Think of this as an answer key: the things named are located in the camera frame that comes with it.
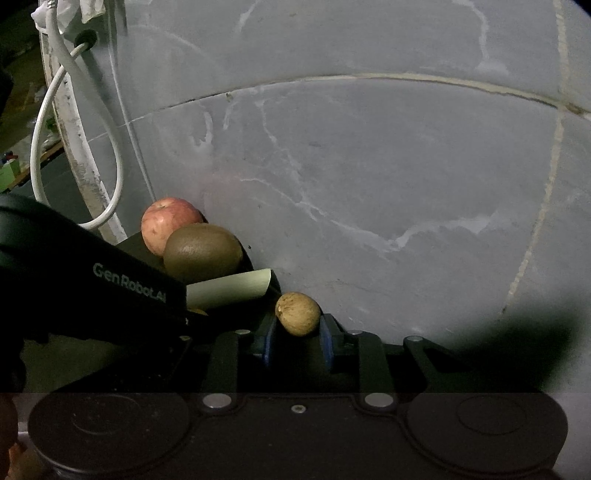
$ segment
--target concrete wall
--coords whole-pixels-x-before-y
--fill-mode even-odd
[[[502,345],[487,352],[569,415],[557,471],[591,475],[591,19],[575,3],[109,6],[85,65],[125,139],[128,234],[151,202],[139,157],[156,197],[193,202],[345,326]],[[109,140],[76,102],[111,192]]]

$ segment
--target green object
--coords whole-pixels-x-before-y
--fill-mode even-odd
[[[9,160],[0,168],[0,192],[3,192],[21,172],[18,160]]]
[[[50,132],[53,132],[53,133],[55,133],[55,134],[57,133],[57,123],[56,123],[56,119],[55,119],[55,118],[53,118],[52,116],[51,116],[51,117],[49,117],[49,118],[47,119],[47,121],[45,122],[45,126],[47,127],[47,129],[48,129]]]

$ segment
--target metal bolt head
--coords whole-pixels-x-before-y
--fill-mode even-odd
[[[202,402],[208,408],[225,408],[232,403],[232,397],[225,393],[210,393],[203,397]]]
[[[387,408],[394,403],[394,397],[387,393],[370,393],[363,399],[367,405],[375,408]]]
[[[304,413],[307,410],[307,408],[303,405],[292,405],[291,406],[291,411],[293,413]]]

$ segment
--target red apple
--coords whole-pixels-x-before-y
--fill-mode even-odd
[[[142,237],[148,250],[162,257],[168,237],[190,223],[202,223],[203,217],[188,201],[168,197],[154,202],[142,217]]]

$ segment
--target white pipe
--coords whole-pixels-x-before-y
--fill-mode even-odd
[[[57,56],[57,59],[60,61],[64,70],[70,74],[70,78],[73,84],[76,85],[76,89],[78,89],[80,92],[84,94],[86,99],[95,109],[96,113],[98,114],[100,120],[103,123],[103,126],[105,127],[111,144],[113,145],[113,153],[115,154],[115,165],[117,170],[117,180],[115,182],[115,190],[113,192],[113,196],[111,197],[111,201],[107,205],[105,211],[101,213],[97,218],[91,220],[90,222],[80,224],[81,227],[87,230],[92,230],[100,227],[105,222],[107,222],[109,218],[111,218],[111,216],[115,213],[115,208],[117,207],[117,204],[119,203],[119,200],[121,198],[124,174],[121,141],[119,140],[119,134],[117,132],[117,126],[115,124],[115,121],[109,113],[109,110],[107,109],[106,105],[103,103],[103,100],[100,98],[99,92],[97,91],[94,84],[86,77],[86,75],[82,72],[80,67],[76,64],[61,37],[60,29],[57,24],[57,0],[48,1],[46,27],[49,44],[53,49],[53,53]],[[31,168],[37,168],[37,164],[39,163],[38,149],[39,147],[37,139],[37,142],[31,146],[31,152],[35,153],[35,156],[31,157]],[[33,183],[33,177],[31,177],[35,198],[39,202],[47,204],[47,196],[43,192],[43,184],[41,182],[40,170],[37,170],[36,173],[37,174],[35,175],[35,183]]]
[[[88,43],[78,45],[74,50],[72,50],[72,58],[75,59],[82,52],[86,51],[88,47]],[[47,116],[47,110],[55,98],[57,89],[60,87],[61,81],[64,79],[65,75],[66,69],[61,66],[51,80],[49,88],[47,89],[47,93],[41,102],[41,108],[39,109],[39,114],[37,115],[37,121],[35,122],[35,128],[33,130],[33,139],[31,140],[31,185],[33,186],[33,193],[35,194],[37,201],[44,203],[47,206],[49,205],[49,201],[47,200],[45,190],[43,190],[43,183],[41,181],[41,129],[43,128],[45,117]]]

